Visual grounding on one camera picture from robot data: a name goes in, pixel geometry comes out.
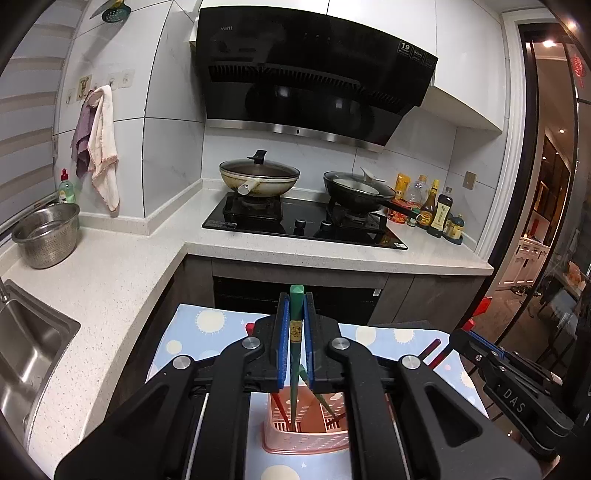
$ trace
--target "white upper cabinet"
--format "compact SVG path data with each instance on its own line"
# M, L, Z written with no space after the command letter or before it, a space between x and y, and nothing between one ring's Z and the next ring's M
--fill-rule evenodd
M436 54L435 0L330 0L328 13Z
M325 14L329 7L329 0L203 0L201 8L229 5L294 8Z
M506 78L500 23L473 0L436 0L436 5L435 88L473 111L464 108L466 115L462 115L459 105L451 113L458 117L457 124L503 130Z

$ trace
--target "stainless steel colander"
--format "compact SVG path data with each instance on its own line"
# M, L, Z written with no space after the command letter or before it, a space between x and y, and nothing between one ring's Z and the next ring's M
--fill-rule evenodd
M48 268L70 255L78 239L78 214L75 203L60 203L36 210L17 223L12 241L21 256L33 268Z

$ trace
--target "pan lid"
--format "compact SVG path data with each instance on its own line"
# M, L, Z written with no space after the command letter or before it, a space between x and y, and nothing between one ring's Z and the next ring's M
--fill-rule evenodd
M384 180L376 179L364 168L362 170L363 175L346 171L328 171L324 174L324 178L353 192L376 198L392 198L394 196L394 191L384 183Z
M300 171L283 163L265 160L266 150L257 150L252 157L228 160L220 164L220 171L255 179L298 179Z

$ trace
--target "faucet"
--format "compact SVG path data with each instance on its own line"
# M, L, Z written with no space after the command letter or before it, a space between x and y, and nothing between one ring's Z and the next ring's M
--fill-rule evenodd
M0 301L2 303L7 303L9 299L10 299L10 294L8 293L8 290L6 290L6 287L4 286L4 282L2 281L2 277L0 277Z

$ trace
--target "blue tablecloth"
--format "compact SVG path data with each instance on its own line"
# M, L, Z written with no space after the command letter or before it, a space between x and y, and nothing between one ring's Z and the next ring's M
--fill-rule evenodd
M226 345L246 335L245 325L248 322L264 316L266 315L179 305L160 340L148 379L177 355L189 355L195 360L218 355ZM449 342L449 335L437 330L387 329L347 324L339 326L344 337L366 345L374 355L394 360L408 353L418 355L435 338L439 338L441 345L426 358L429 363ZM301 363L304 366L305 361L302 352ZM484 405L457 352L452 352L435 371L486 415ZM246 480L351 479L347 449L319 455L276 455L263 450L262 425L267 415L267 399L267 394L254 393L251 396ZM193 468L199 468L199 465L194 465Z

